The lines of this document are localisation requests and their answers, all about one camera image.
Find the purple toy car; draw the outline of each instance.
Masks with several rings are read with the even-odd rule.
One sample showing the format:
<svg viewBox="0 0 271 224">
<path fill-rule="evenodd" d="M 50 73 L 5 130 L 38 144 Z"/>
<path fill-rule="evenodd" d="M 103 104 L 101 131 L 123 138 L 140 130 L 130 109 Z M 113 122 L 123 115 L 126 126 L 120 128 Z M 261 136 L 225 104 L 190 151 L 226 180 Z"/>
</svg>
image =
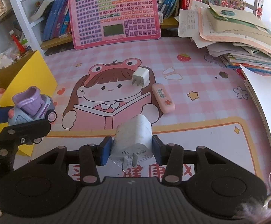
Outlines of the purple toy car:
<svg viewBox="0 0 271 224">
<path fill-rule="evenodd" d="M 31 86 L 22 93 L 12 97 L 15 106 L 9 110 L 9 125 L 22 124 L 34 120 L 46 118 L 49 122 L 57 119 L 54 104 L 51 97 L 40 94 L 40 89 Z M 42 138 L 33 140 L 40 143 Z"/>
</svg>

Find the white charger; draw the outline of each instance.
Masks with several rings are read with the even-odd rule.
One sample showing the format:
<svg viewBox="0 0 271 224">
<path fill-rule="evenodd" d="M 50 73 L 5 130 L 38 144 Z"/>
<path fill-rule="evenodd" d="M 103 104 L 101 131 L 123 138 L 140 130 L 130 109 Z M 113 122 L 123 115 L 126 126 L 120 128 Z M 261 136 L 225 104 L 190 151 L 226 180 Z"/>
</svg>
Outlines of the white charger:
<svg viewBox="0 0 271 224">
<path fill-rule="evenodd" d="M 133 82 L 132 85 L 136 82 L 137 85 L 144 86 L 144 84 L 149 79 L 149 70 L 147 68 L 139 67 L 132 75 Z"/>
<path fill-rule="evenodd" d="M 152 127 L 147 118 L 139 114 L 117 127 L 110 159 L 126 172 L 127 167 L 153 157 Z"/>
</svg>

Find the pink checkered pattern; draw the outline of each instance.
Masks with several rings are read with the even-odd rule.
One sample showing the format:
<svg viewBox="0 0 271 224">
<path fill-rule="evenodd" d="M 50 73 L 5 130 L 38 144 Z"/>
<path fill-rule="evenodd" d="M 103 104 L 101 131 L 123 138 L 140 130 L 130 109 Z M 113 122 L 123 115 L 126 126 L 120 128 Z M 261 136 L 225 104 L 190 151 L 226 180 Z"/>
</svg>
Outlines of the pink checkered pattern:
<svg viewBox="0 0 271 224">
<path fill-rule="evenodd" d="M 186 53 L 190 60 L 182 62 L 179 54 Z M 57 121 L 52 130 L 64 130 L 61 126 L 62 114 L 66 108 L 72 89 L 90 67 L 139 58 L 142 66 L 152 69 L 157 83 L 162 83 L 175 102 L 174 113 L 163 115 L 155 125 L 170 125 L 238 116 L 244 119 L 259 158 L 265 179 L 271 172 L 271 149 L 260 115 L 248 95 L 248 100 L 237 97 L 233 89 L 246 90 L 243 80 L 231 68 L 225 68 L 217 58 L 207 54 L 207 49 L 197 49 L 194 43 L 182 38 L 161 38 L 155 41 L 136 41 L 105 45 L 85 50 L 69 50 L 45 58 L 48 67 L 58 82 L 53 95 L 57 102 Z M 228 78 L 222 78 L 223 71 Z M 62 95 L 58 90 L 65 88 Z M 191 100 L 189 91 L 198 92 L 199 99 Z"/>
</svg>

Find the cartoon character sticker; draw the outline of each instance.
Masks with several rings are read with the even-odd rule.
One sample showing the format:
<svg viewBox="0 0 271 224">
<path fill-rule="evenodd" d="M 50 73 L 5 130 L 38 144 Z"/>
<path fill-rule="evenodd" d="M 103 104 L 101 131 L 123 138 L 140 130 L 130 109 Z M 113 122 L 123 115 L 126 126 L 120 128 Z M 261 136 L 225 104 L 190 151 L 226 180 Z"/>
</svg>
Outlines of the cartoon character sticker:
<svg viewBox="0 0 271 224">
<path fill-rule="evenodd" d="M 153 71 L 143 86 L 132 85 L 132 74 L 141 66 L 137 58 L 90 68 L 73 88 L 63 113 L 62 126 L 69 130 L 115 129 L 130 118 L 143 114 L 155 123 L 162 116 L 152 93 Z"/>
<path fill-rule="evenodd" d="M 258 3 L 258 8 L 256 9 L 256 14 L 257 14 L 257 18 L 259 18 L 261 20 L 261 16 L 262 16 L 262 7 L 263 7 L 263 4 L 261 5 L 260 7 L 260 4 Z"/>
</svg>

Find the yellow box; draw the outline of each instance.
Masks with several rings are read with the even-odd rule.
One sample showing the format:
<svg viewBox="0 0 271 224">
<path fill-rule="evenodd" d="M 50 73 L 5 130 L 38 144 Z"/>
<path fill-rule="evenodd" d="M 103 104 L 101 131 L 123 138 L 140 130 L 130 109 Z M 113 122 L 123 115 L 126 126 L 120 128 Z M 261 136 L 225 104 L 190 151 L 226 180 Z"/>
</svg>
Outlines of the yellow box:
<svg viewBox="0 0 271 224">
<path fill-rule="evenodd" d="M 48 96 L 52 96 L 57 87 L 57 81 L 39 51 L 29 53 L 17 63 L 0 69 L 0 87 L 6 89 L 0 99 L 0 106 L 14 105 L 12 97 L 30 86 L 38 87 L 42 94 Z M 0 132 L 6 126 L 8 123 L 0 124 Z M 33 146 L 22 145 L 19 149 L 23 153 L 31 155 Z"/>
</svg>

